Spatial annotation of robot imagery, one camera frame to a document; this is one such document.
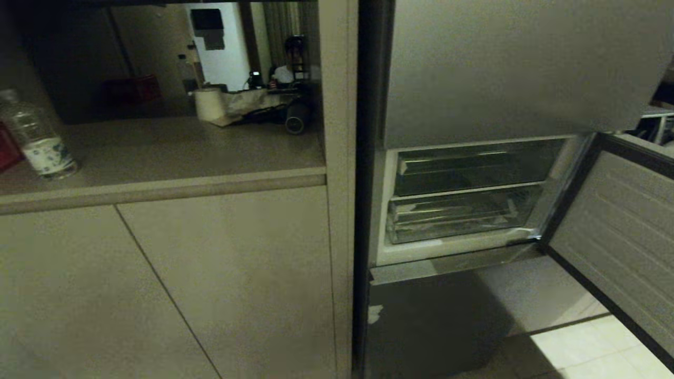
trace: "person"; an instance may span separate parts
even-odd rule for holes
[[[304,79],[303,53],[304,38],[302,36],[288,37],[285,42],[287,64],[274,70],[276,81],[281,84],[293,83],[296,79]]]

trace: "bottle label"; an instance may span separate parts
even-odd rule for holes
[[[21,150],[33,169],[42,175],[57,173],[75,162],[60,138],[33,142]]]

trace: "countertop edge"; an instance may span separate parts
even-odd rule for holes
[[[309,167],[213,177],[58,189],[47,192],[0,196],[0,214],[213,196],[325,184],[326,168]]]

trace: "cylindrical object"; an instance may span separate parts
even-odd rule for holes
[[[52,128],[52,121],[43,109],[19,101],[15,90],[0,91],[0,118],[21,146],[33,169],[45,179],[61,179],[72,175],[78,164]]]
[[[311,109],[303,103],[293,103],[288,107],[286,131],[290,134],[302,134],[309,121]]]
[[[194,91],[197,103],[197,117],[202,121],[213,121],[224,117],[224,104],[219,88],[202,88]]]

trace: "countertop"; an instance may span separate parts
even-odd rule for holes
[[[325,182],[315,131],[292,136],[282,125],[219,128],[195,117],[107,121],[68,131],[80,171],[46,181],[23,161],[0,173],[0,214]]]

